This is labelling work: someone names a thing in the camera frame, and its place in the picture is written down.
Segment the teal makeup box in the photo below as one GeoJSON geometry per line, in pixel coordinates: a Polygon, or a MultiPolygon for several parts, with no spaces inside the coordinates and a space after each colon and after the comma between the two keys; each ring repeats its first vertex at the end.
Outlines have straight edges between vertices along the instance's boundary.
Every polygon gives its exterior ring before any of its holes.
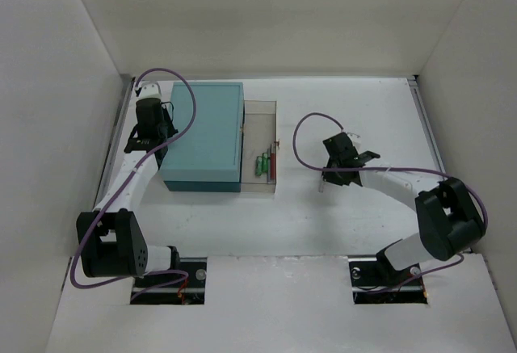
{"type": "Polygon", "coordinates": [[[173,124],[189,130],[168,145],[159,174],[169,191],[241,191],[244,92],[240,82],[175,82],[173,124]]]}

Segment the red makeup pencil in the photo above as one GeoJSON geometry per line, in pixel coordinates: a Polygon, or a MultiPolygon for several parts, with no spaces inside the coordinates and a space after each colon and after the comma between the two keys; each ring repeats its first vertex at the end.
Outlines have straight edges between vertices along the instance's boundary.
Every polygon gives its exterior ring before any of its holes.
{"type": "Polygon", "coordinates": [[[269,159],[270,159],[270,164],[269,164],[270,180],[272,182],[275,182],[276,179],[277,179],[277,175],[276,175],[276,145],[272,145],[271,146],[271,152],[270,152],[269,159]]]}

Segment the green tube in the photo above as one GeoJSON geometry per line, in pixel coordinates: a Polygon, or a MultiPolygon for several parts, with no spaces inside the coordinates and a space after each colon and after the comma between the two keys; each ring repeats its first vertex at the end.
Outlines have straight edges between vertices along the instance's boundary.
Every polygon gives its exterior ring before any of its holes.
{"type": "Polygon", "coordinates": [[[254,173],[256,177],[260,177],[263,172],[263,159],[261,157],[256,157],[255,160],[255,169],[254,173]]]}
{"type": "Polygon", "coordinates": [[[269,168],[269,155],[267,152],[262,154],[260,167],[261,174],[267,174],[269,168]]]}

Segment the clear acrylic drawer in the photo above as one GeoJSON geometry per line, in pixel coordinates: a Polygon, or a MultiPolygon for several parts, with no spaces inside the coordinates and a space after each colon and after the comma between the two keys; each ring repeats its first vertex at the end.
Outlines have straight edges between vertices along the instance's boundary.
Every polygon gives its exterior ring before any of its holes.
{"type": "Polygon", "coordinates": [[[241,192],[274,195],[278,181],[279,147],[276,147],[275,182],[267,183],[267,174],[256,177],[256,157],[262,157],[277,137],[277,102],[246,100],[242,146],[241,192]]]}

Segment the grey eyeliner pencil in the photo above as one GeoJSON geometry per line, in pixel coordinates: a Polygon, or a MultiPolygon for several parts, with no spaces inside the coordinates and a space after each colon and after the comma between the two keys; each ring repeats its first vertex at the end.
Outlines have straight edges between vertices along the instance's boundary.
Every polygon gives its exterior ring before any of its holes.
{"type": "Polygon", "coordinates": [[[267,149],[267,183],[272,181],[272,170],[271,170],[271,154],[272,145],[267,149]]]}

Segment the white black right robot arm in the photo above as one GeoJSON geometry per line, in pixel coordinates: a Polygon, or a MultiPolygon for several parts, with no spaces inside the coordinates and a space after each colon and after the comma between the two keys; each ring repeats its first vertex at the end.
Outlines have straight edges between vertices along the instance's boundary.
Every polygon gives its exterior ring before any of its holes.
{"type": "Polygon", "coordinates": [[[485,236],[486,224],[467,186],[441,174],[416,170],[369,170],[378,159],[371,151],[359,153],[344,132],[323,141],[329,155],[323,179],[338,186],[356,184],[378,191],[415,212],[418,232],[376,253],[375,275],[383,284],[395,284],[404,272],[428,260],[448,261],[485,236]]]}

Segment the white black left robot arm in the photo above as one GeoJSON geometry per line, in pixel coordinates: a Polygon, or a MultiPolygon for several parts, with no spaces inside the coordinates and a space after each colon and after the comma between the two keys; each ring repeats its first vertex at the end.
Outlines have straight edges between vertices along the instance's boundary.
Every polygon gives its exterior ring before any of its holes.
{"type": "Polygon", "coordinates": [[[158,95],[137,100],[136,116],[113,184],[92,212],[82,212],[77,219],[82,270],[89,278],[153,273],[160,285],[169,288],[181,278],[179,252],[173,246],[146,243],[137,209],[167,154],[165,142],[177,130],[158,95]]]}

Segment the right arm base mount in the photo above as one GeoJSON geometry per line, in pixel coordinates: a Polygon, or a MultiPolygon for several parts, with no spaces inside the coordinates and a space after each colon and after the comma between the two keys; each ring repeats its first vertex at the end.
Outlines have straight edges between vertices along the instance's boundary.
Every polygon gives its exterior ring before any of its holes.
{"type": "Polygon", "coordinates": [[[348,264],[355,305],[427,304],[422,277],[409,281],[421,273],[419,264],[385,270],[375,256],[349,258],[348,264]]]}

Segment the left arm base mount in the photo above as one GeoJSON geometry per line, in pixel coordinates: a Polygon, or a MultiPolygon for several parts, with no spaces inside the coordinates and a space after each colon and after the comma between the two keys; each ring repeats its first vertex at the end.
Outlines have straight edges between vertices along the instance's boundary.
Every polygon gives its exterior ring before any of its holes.
{"type": "Polygon", "coordinates": [[[182,258],[182,275],[148,275],[135,278],[132,286],[131,305],[203,305],[207,282],[206,258],[182,258]]]}

